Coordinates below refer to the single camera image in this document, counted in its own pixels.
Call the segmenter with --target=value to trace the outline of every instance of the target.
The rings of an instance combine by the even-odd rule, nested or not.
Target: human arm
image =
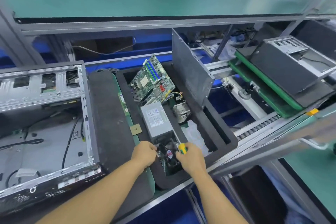
[[[237,209],[225,197],[206,171],[202,151],[193,143],[185,144],[186,154],[176,153],[183,169],[190,174],[201,196],[205,217],[209,224],[247,224]]]
[[[85,191],[44,216],[37,224],[108,224],[111,222],[134,182],[156,157],[156,147],[142,141],[131,160],[118,167]]]

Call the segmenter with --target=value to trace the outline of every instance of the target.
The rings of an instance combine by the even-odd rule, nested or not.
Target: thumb
[[[177,151],[177,152],[175,153],[175,156],[176,156],[177,160],[180,161],[180,162],[181,162],[181,160],[183,159],[183,155],[182,155],[179,151]]]

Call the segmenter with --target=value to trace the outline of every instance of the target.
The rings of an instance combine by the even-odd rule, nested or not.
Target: metal handle
[[[313,139],[304,139],[304,138],[300,138],[299,141],[308,144],[309,146],[313,147],[314,149],[317,150],[326,150],[328,148],[328,144],[327,143],[318,143],[315,142]]]

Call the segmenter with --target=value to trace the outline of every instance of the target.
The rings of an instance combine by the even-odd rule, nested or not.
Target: blue ram slot
[[[156,81],[156,76],[155,74],[152,72],[151,67],[149,66],[148,62],[146,62],[145,66],[147,67],[148,71],[150,72],[150,74],[153,77],[153,80]]]
[[[157,72],[155,71],[154,66],[152,65],[152,63],[151,63],[150,61],[148,61],[148,63],[149,63],[149,65],[150,65],[150,67],[152,68],[153,72],[155,73],[156,77],[157,77],[158,79],[160,79],[160,77],[159,77],[159,75],[157,74]]]

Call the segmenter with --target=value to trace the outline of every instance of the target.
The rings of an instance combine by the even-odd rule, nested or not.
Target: hand
[[[131,160],[134,161],[141,168],[141,172],[149,167],[156,158],[157,148],[147,141],[141,141],[135,146]]]
[[[181,162],[183,169],[190,174],[192,178],[199,174],[206,174],[205,160],[200,148],[193,143],[185,143],[187,153],[176,152],[176,158]]]

